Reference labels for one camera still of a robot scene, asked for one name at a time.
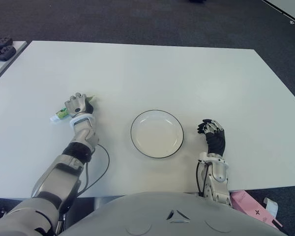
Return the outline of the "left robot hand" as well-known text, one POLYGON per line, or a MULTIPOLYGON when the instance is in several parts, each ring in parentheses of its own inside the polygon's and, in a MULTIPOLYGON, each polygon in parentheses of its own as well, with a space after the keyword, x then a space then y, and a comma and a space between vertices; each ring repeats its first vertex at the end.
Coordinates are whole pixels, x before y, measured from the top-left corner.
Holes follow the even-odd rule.
POLYGON ((92 98, 87 97, 86 94, 77 92, 75 95, 70 96, 69 100, 65 101, 64 105, 68 114, 74 118, 83 114, 92 114, 94 107, 90 101, 92 98))

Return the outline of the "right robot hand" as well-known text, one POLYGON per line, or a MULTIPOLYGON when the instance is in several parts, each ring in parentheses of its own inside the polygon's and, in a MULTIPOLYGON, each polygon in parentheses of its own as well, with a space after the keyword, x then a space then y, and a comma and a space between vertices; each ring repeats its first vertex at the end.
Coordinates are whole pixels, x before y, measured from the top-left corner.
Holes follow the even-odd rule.
POLYGON ((223 156, 226 147, 224 128, 216 120, 204 119, 197 130, 206 137, 208 154, 223 156))

